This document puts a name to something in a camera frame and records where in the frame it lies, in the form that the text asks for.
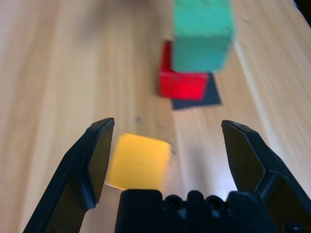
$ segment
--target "wooden table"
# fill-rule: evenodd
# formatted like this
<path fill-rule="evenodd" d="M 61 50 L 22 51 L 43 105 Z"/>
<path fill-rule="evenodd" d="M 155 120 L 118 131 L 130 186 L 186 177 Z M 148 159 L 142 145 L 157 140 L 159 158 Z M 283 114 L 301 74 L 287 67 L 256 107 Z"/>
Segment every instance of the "wooden table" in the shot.
<path fill-rule="evenodd" d="M 311 197 L 311 31 L 290 0 L 232 5 L 222 105 L 174 112 L 157 92 L 172 0 L 0 0 L 0 231 L 23 230 L 64 153 L 105 117 L 113 145 L 121 133 L 171 143 L 164 196 L 235 189 L 220 126 L 231 119 L 257 130 Z M 105 186 L 81 232 L 113 232 L 119 196 Z"/>

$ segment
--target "screw hole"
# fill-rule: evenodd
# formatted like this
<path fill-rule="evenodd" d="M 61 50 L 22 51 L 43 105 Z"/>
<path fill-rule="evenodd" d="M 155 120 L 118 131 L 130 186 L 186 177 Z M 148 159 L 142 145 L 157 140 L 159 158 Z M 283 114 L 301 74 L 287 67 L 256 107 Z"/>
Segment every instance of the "screw hole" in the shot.
<path fill-rule="evenodd" d="M 165 205 L 170 210 L 180 210 L 184 207 L 183 200 L 176 195 L 170 195 L 164 200 Z"/>

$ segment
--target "yellow block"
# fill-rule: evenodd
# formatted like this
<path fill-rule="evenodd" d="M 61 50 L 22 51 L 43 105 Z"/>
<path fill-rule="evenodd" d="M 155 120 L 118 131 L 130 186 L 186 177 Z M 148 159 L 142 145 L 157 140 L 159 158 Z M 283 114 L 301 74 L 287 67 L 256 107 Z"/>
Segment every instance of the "yellow block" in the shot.
<path fill-rule="evenodd" d="M 105 182 L 120 189 L 157 189 L 164 180 L 170 144 L 125 133 L 119 137 Z"/>

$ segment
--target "red block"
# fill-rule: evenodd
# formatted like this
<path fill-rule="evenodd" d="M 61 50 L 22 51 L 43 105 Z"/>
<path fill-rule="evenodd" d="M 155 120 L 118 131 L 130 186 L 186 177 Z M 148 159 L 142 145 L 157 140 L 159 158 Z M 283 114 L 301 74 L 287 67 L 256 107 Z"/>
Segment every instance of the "red block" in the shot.
<path fill-rule="evenodd" d="M 162 97 L 177 100 L 202 100 L 207 88 L 207 73 L 177 73 L 172 70 L 172 42 L 164 44 L 160 68 Z"/>

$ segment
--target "wooden block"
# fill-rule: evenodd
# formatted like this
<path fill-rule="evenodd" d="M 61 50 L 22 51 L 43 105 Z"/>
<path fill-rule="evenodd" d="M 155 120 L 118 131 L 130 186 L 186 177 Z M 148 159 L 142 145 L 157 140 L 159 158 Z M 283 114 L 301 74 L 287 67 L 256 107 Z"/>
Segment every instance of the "wooden block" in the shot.
<path fill-rule="evenodd" d="M 105 182 L 120 189 L 161 190 L 170 144 L 135 134 L 119 137 Z"/>
<path fill-rule="evenodd" d="M 229 0 L 174 0 L 173 70 L 220 70 L 234 37 Z"/>
<path fill-rule="evenodd" d="M 162 97 L 173 100 L 202 100 L 207 89 L 209 75 L 202 73 L 177 73 L 171 68 L 172 43 L 163 45 L 159 74 Z"/>

